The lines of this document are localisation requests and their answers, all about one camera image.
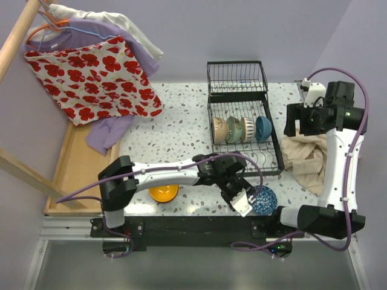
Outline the orange yellow bowl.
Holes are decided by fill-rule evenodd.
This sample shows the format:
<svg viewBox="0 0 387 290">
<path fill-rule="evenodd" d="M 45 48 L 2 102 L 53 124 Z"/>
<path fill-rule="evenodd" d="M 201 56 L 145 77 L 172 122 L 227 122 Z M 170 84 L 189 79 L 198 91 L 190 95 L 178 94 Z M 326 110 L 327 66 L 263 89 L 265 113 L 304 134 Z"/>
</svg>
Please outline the orange yellow bowl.
<svg viewBox="0 0 387 290">
<path fill-rule="evenodd" d="M 171 202 L 178 195 L 179 185 L 163 185 L 148 190 L 150 197 L 159 203 Z"/>
</svg>

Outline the blue triangle pattern bowl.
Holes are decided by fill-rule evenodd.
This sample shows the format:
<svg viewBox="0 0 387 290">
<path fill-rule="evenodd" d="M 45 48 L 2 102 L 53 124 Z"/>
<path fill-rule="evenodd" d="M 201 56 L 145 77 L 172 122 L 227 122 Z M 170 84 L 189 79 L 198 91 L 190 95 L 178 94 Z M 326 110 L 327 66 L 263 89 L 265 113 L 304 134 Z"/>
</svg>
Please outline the blue triangle pattern bowl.
<svg viewBox="0 0 387 290">
<path fill-rule="evenodd" d="M 252 210 L 254 213 L 261 216 L 270 216 L 278 206 L 278 199 L 275 192 L 265 185 L 262 186 L 261 190 L 259 186 L 253 187 L 253 193 L 251 196 Z"/>
</svg>

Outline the striped cream bowl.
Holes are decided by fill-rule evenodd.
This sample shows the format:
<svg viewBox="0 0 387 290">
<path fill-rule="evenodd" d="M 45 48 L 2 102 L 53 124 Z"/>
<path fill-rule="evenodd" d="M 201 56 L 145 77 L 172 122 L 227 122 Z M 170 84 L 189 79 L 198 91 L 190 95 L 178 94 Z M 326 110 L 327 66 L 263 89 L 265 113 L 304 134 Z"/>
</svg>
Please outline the striped cream bowl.
<svg viewBox="0 0 387 290">
<path fill-rule="evenodd" d="M 241 123 L 242 123 L 242 130 L 243 130 L 241 141 L 243 143 L 250 142 L 255 137 L 255 133 L 256 133 L 255 122 L 249 117 L 242 117 Z"/>
</svg>

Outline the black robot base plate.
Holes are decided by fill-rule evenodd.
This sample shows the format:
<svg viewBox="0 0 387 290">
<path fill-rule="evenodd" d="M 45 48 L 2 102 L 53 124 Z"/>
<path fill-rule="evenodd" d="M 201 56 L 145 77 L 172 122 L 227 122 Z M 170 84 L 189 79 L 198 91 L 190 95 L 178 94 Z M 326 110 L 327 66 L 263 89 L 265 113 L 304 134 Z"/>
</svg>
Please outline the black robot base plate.
<svg viewBox="0 0 387 290">
<path fill-rule="evenodd" d="M 148 247 L 229 247 L 238 241 L 264 245 L 296 231 L 273 224 L 268 216 L 127 216 L 114 234 L 104 229 L 102 218 L 90 222 L 90 236 L 104 239 L 105 254 L 128 250 L 128 236 L 134 251 L 146 251 Z"/>
</svg>

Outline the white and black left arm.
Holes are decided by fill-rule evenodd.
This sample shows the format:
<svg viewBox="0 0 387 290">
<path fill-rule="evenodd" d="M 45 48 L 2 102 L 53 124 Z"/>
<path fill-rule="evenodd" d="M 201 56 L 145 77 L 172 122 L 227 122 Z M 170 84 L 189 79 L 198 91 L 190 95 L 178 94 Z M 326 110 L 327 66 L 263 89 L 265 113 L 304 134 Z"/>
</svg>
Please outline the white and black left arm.
<svg viewBox="0 0 387 290">
<path fill-rule="evenodd" d="M 104 230 L 112 237 L 125 231 L 124 209 L 134 194 L 164 185 L 217 185 L 227 205 L 242 217 L 252 206 L 252 185 L 238 175 L 247 165 L 240 153 L 199 154 L 191 159 L 166 164 L 143 164 L 129 156 L 117 158 L 98 175 Z"/>
</svg>

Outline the mint green bowl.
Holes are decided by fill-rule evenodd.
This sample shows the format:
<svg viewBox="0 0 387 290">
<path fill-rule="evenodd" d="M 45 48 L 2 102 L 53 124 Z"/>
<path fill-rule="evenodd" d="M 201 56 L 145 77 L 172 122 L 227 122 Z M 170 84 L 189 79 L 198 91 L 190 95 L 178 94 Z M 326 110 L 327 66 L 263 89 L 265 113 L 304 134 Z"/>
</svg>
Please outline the mint green bowl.
<svg viewBox="0 0 387 290">
<path fill-rule="evenodd" d="M 231 144 L 240 142 L 243 133 L 241 122 L 237 118 L 230 116 L 227 119 L 227 125 L 229 128 L 229 135 L 226 138 L 226 143 Z"/>
</svg>

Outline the solid blue bowl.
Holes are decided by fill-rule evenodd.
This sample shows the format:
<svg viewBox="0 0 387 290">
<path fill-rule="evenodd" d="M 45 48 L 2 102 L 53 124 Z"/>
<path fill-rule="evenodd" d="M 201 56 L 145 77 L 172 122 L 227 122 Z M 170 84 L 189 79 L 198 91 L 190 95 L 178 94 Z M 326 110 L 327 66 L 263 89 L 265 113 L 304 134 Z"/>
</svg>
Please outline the solid blue bowl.
<svg viewBox="0 0 387 290">
<path fill-rule="evenodd" d="M 272 134 L 272 123 L 265 116 L 259 116 L 255 122 L 256 125 L 256 134 L 255 138 L 257 142 L 266 141 Z"/>
</svg>

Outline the floral pattern bowl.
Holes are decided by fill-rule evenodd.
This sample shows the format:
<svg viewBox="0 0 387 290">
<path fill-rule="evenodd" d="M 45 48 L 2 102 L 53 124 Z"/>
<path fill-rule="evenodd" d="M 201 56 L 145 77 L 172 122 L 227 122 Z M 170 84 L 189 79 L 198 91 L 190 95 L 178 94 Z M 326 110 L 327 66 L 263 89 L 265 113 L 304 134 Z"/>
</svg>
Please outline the floral pattern bowl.
<svg viewBox="0 0 387 290">
<path fill-rule="evenodd" d="M 219 117 L 212 118 L 213 143 L 219 144 L 226 141 L 229 136 L 229 127 L 227 122 Z"/>
</svg>

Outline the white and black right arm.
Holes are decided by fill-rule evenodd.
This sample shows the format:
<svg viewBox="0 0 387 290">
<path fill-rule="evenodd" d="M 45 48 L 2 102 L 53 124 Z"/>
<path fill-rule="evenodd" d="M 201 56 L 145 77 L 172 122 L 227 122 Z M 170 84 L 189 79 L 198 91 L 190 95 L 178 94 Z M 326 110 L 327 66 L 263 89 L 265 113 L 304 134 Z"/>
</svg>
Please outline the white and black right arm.
<svg viewBox="0 0 387 290">
<path fill-rule="evenodd" d="M 269 223 L 272 235 L 284 237 L 297 230 L 344 239 L 365 226 L 357 212 L 356 174 L 368 116 L 354 105 L 355 85 L 330 82 L 328 86 L 303 80 L 307 95 L 302 103 L 287 106 L 284 134 L 314 136 L 327 141 L 327 167 L 317 205 L 279 207 Z"/>
</svg>

